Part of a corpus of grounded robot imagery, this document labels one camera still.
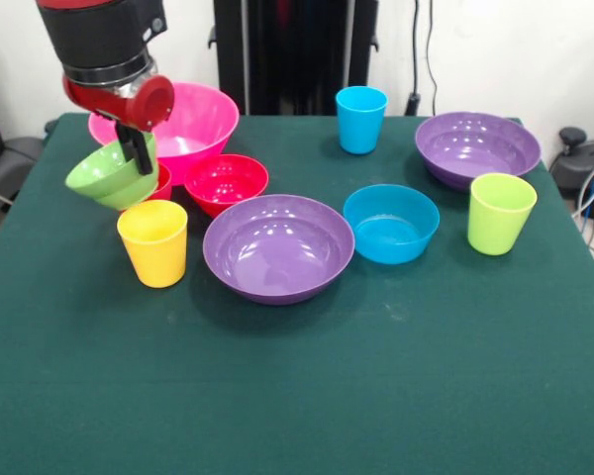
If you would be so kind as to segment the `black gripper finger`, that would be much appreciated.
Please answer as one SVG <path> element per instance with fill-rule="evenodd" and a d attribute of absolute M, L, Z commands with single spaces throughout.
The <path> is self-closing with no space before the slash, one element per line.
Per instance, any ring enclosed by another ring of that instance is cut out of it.
<path fill-rule="evenodd" d="M 121 122 L 115 123 L 115 133 L 125 159 L 134 158 L 132 130 Z"/>
<path fill-rule="evenodd" d="M 148 149 L 148 141 L 141 131 L 130 131 L 130 149 L 132 157 L 140 175 L 150 175 L 153 172 Z"/>

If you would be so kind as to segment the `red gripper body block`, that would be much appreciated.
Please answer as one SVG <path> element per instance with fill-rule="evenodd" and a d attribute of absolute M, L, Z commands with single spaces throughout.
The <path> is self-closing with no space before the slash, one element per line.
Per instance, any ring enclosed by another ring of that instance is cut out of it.
<path fill-rule="evenodd" d="M 75 105 L 140 131 L 167 120 L 174 104 L 173 84 L 159 74 L 119 87 L 84 86 L 63 76 L 62 85 Z"/>

